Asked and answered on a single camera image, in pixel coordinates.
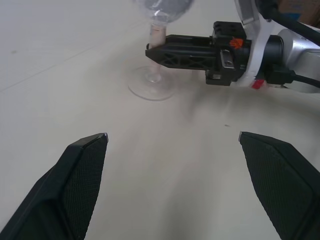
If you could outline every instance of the wine glass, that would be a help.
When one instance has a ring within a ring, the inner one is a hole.
[[[180,18],[192,5],[193,0],[133,0],[140,11],[150,20],[149,48],[166,42],[167,25]],[[150,61],[132,71],[128,87],[140,98],[161,101],[170,98],[176,88],[175,79],[161,65]]]

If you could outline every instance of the black cable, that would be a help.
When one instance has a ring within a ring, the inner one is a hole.
[[[305,37],[309,41],[320,46],[320,33],[312,28],[290,18],[278,11],[276,8],[272,8],[268,13],[268,17],[276,23],[294,31],[295,33]]]
[[[320,81],[318,81],[318,80],[304,77],[304,76],[300,76],[300,75],[296,75],[293,80],[300,82],[300,83],[309,84],[309,85],[315,86],[320,89]]]

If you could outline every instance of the glass stem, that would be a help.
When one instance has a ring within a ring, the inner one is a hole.
[[[155,48],[166,43],[166,26],[151,24],[149,48]],[[161,65],[155,61],[151,62],[151,71],[153,74],[158,74]]]

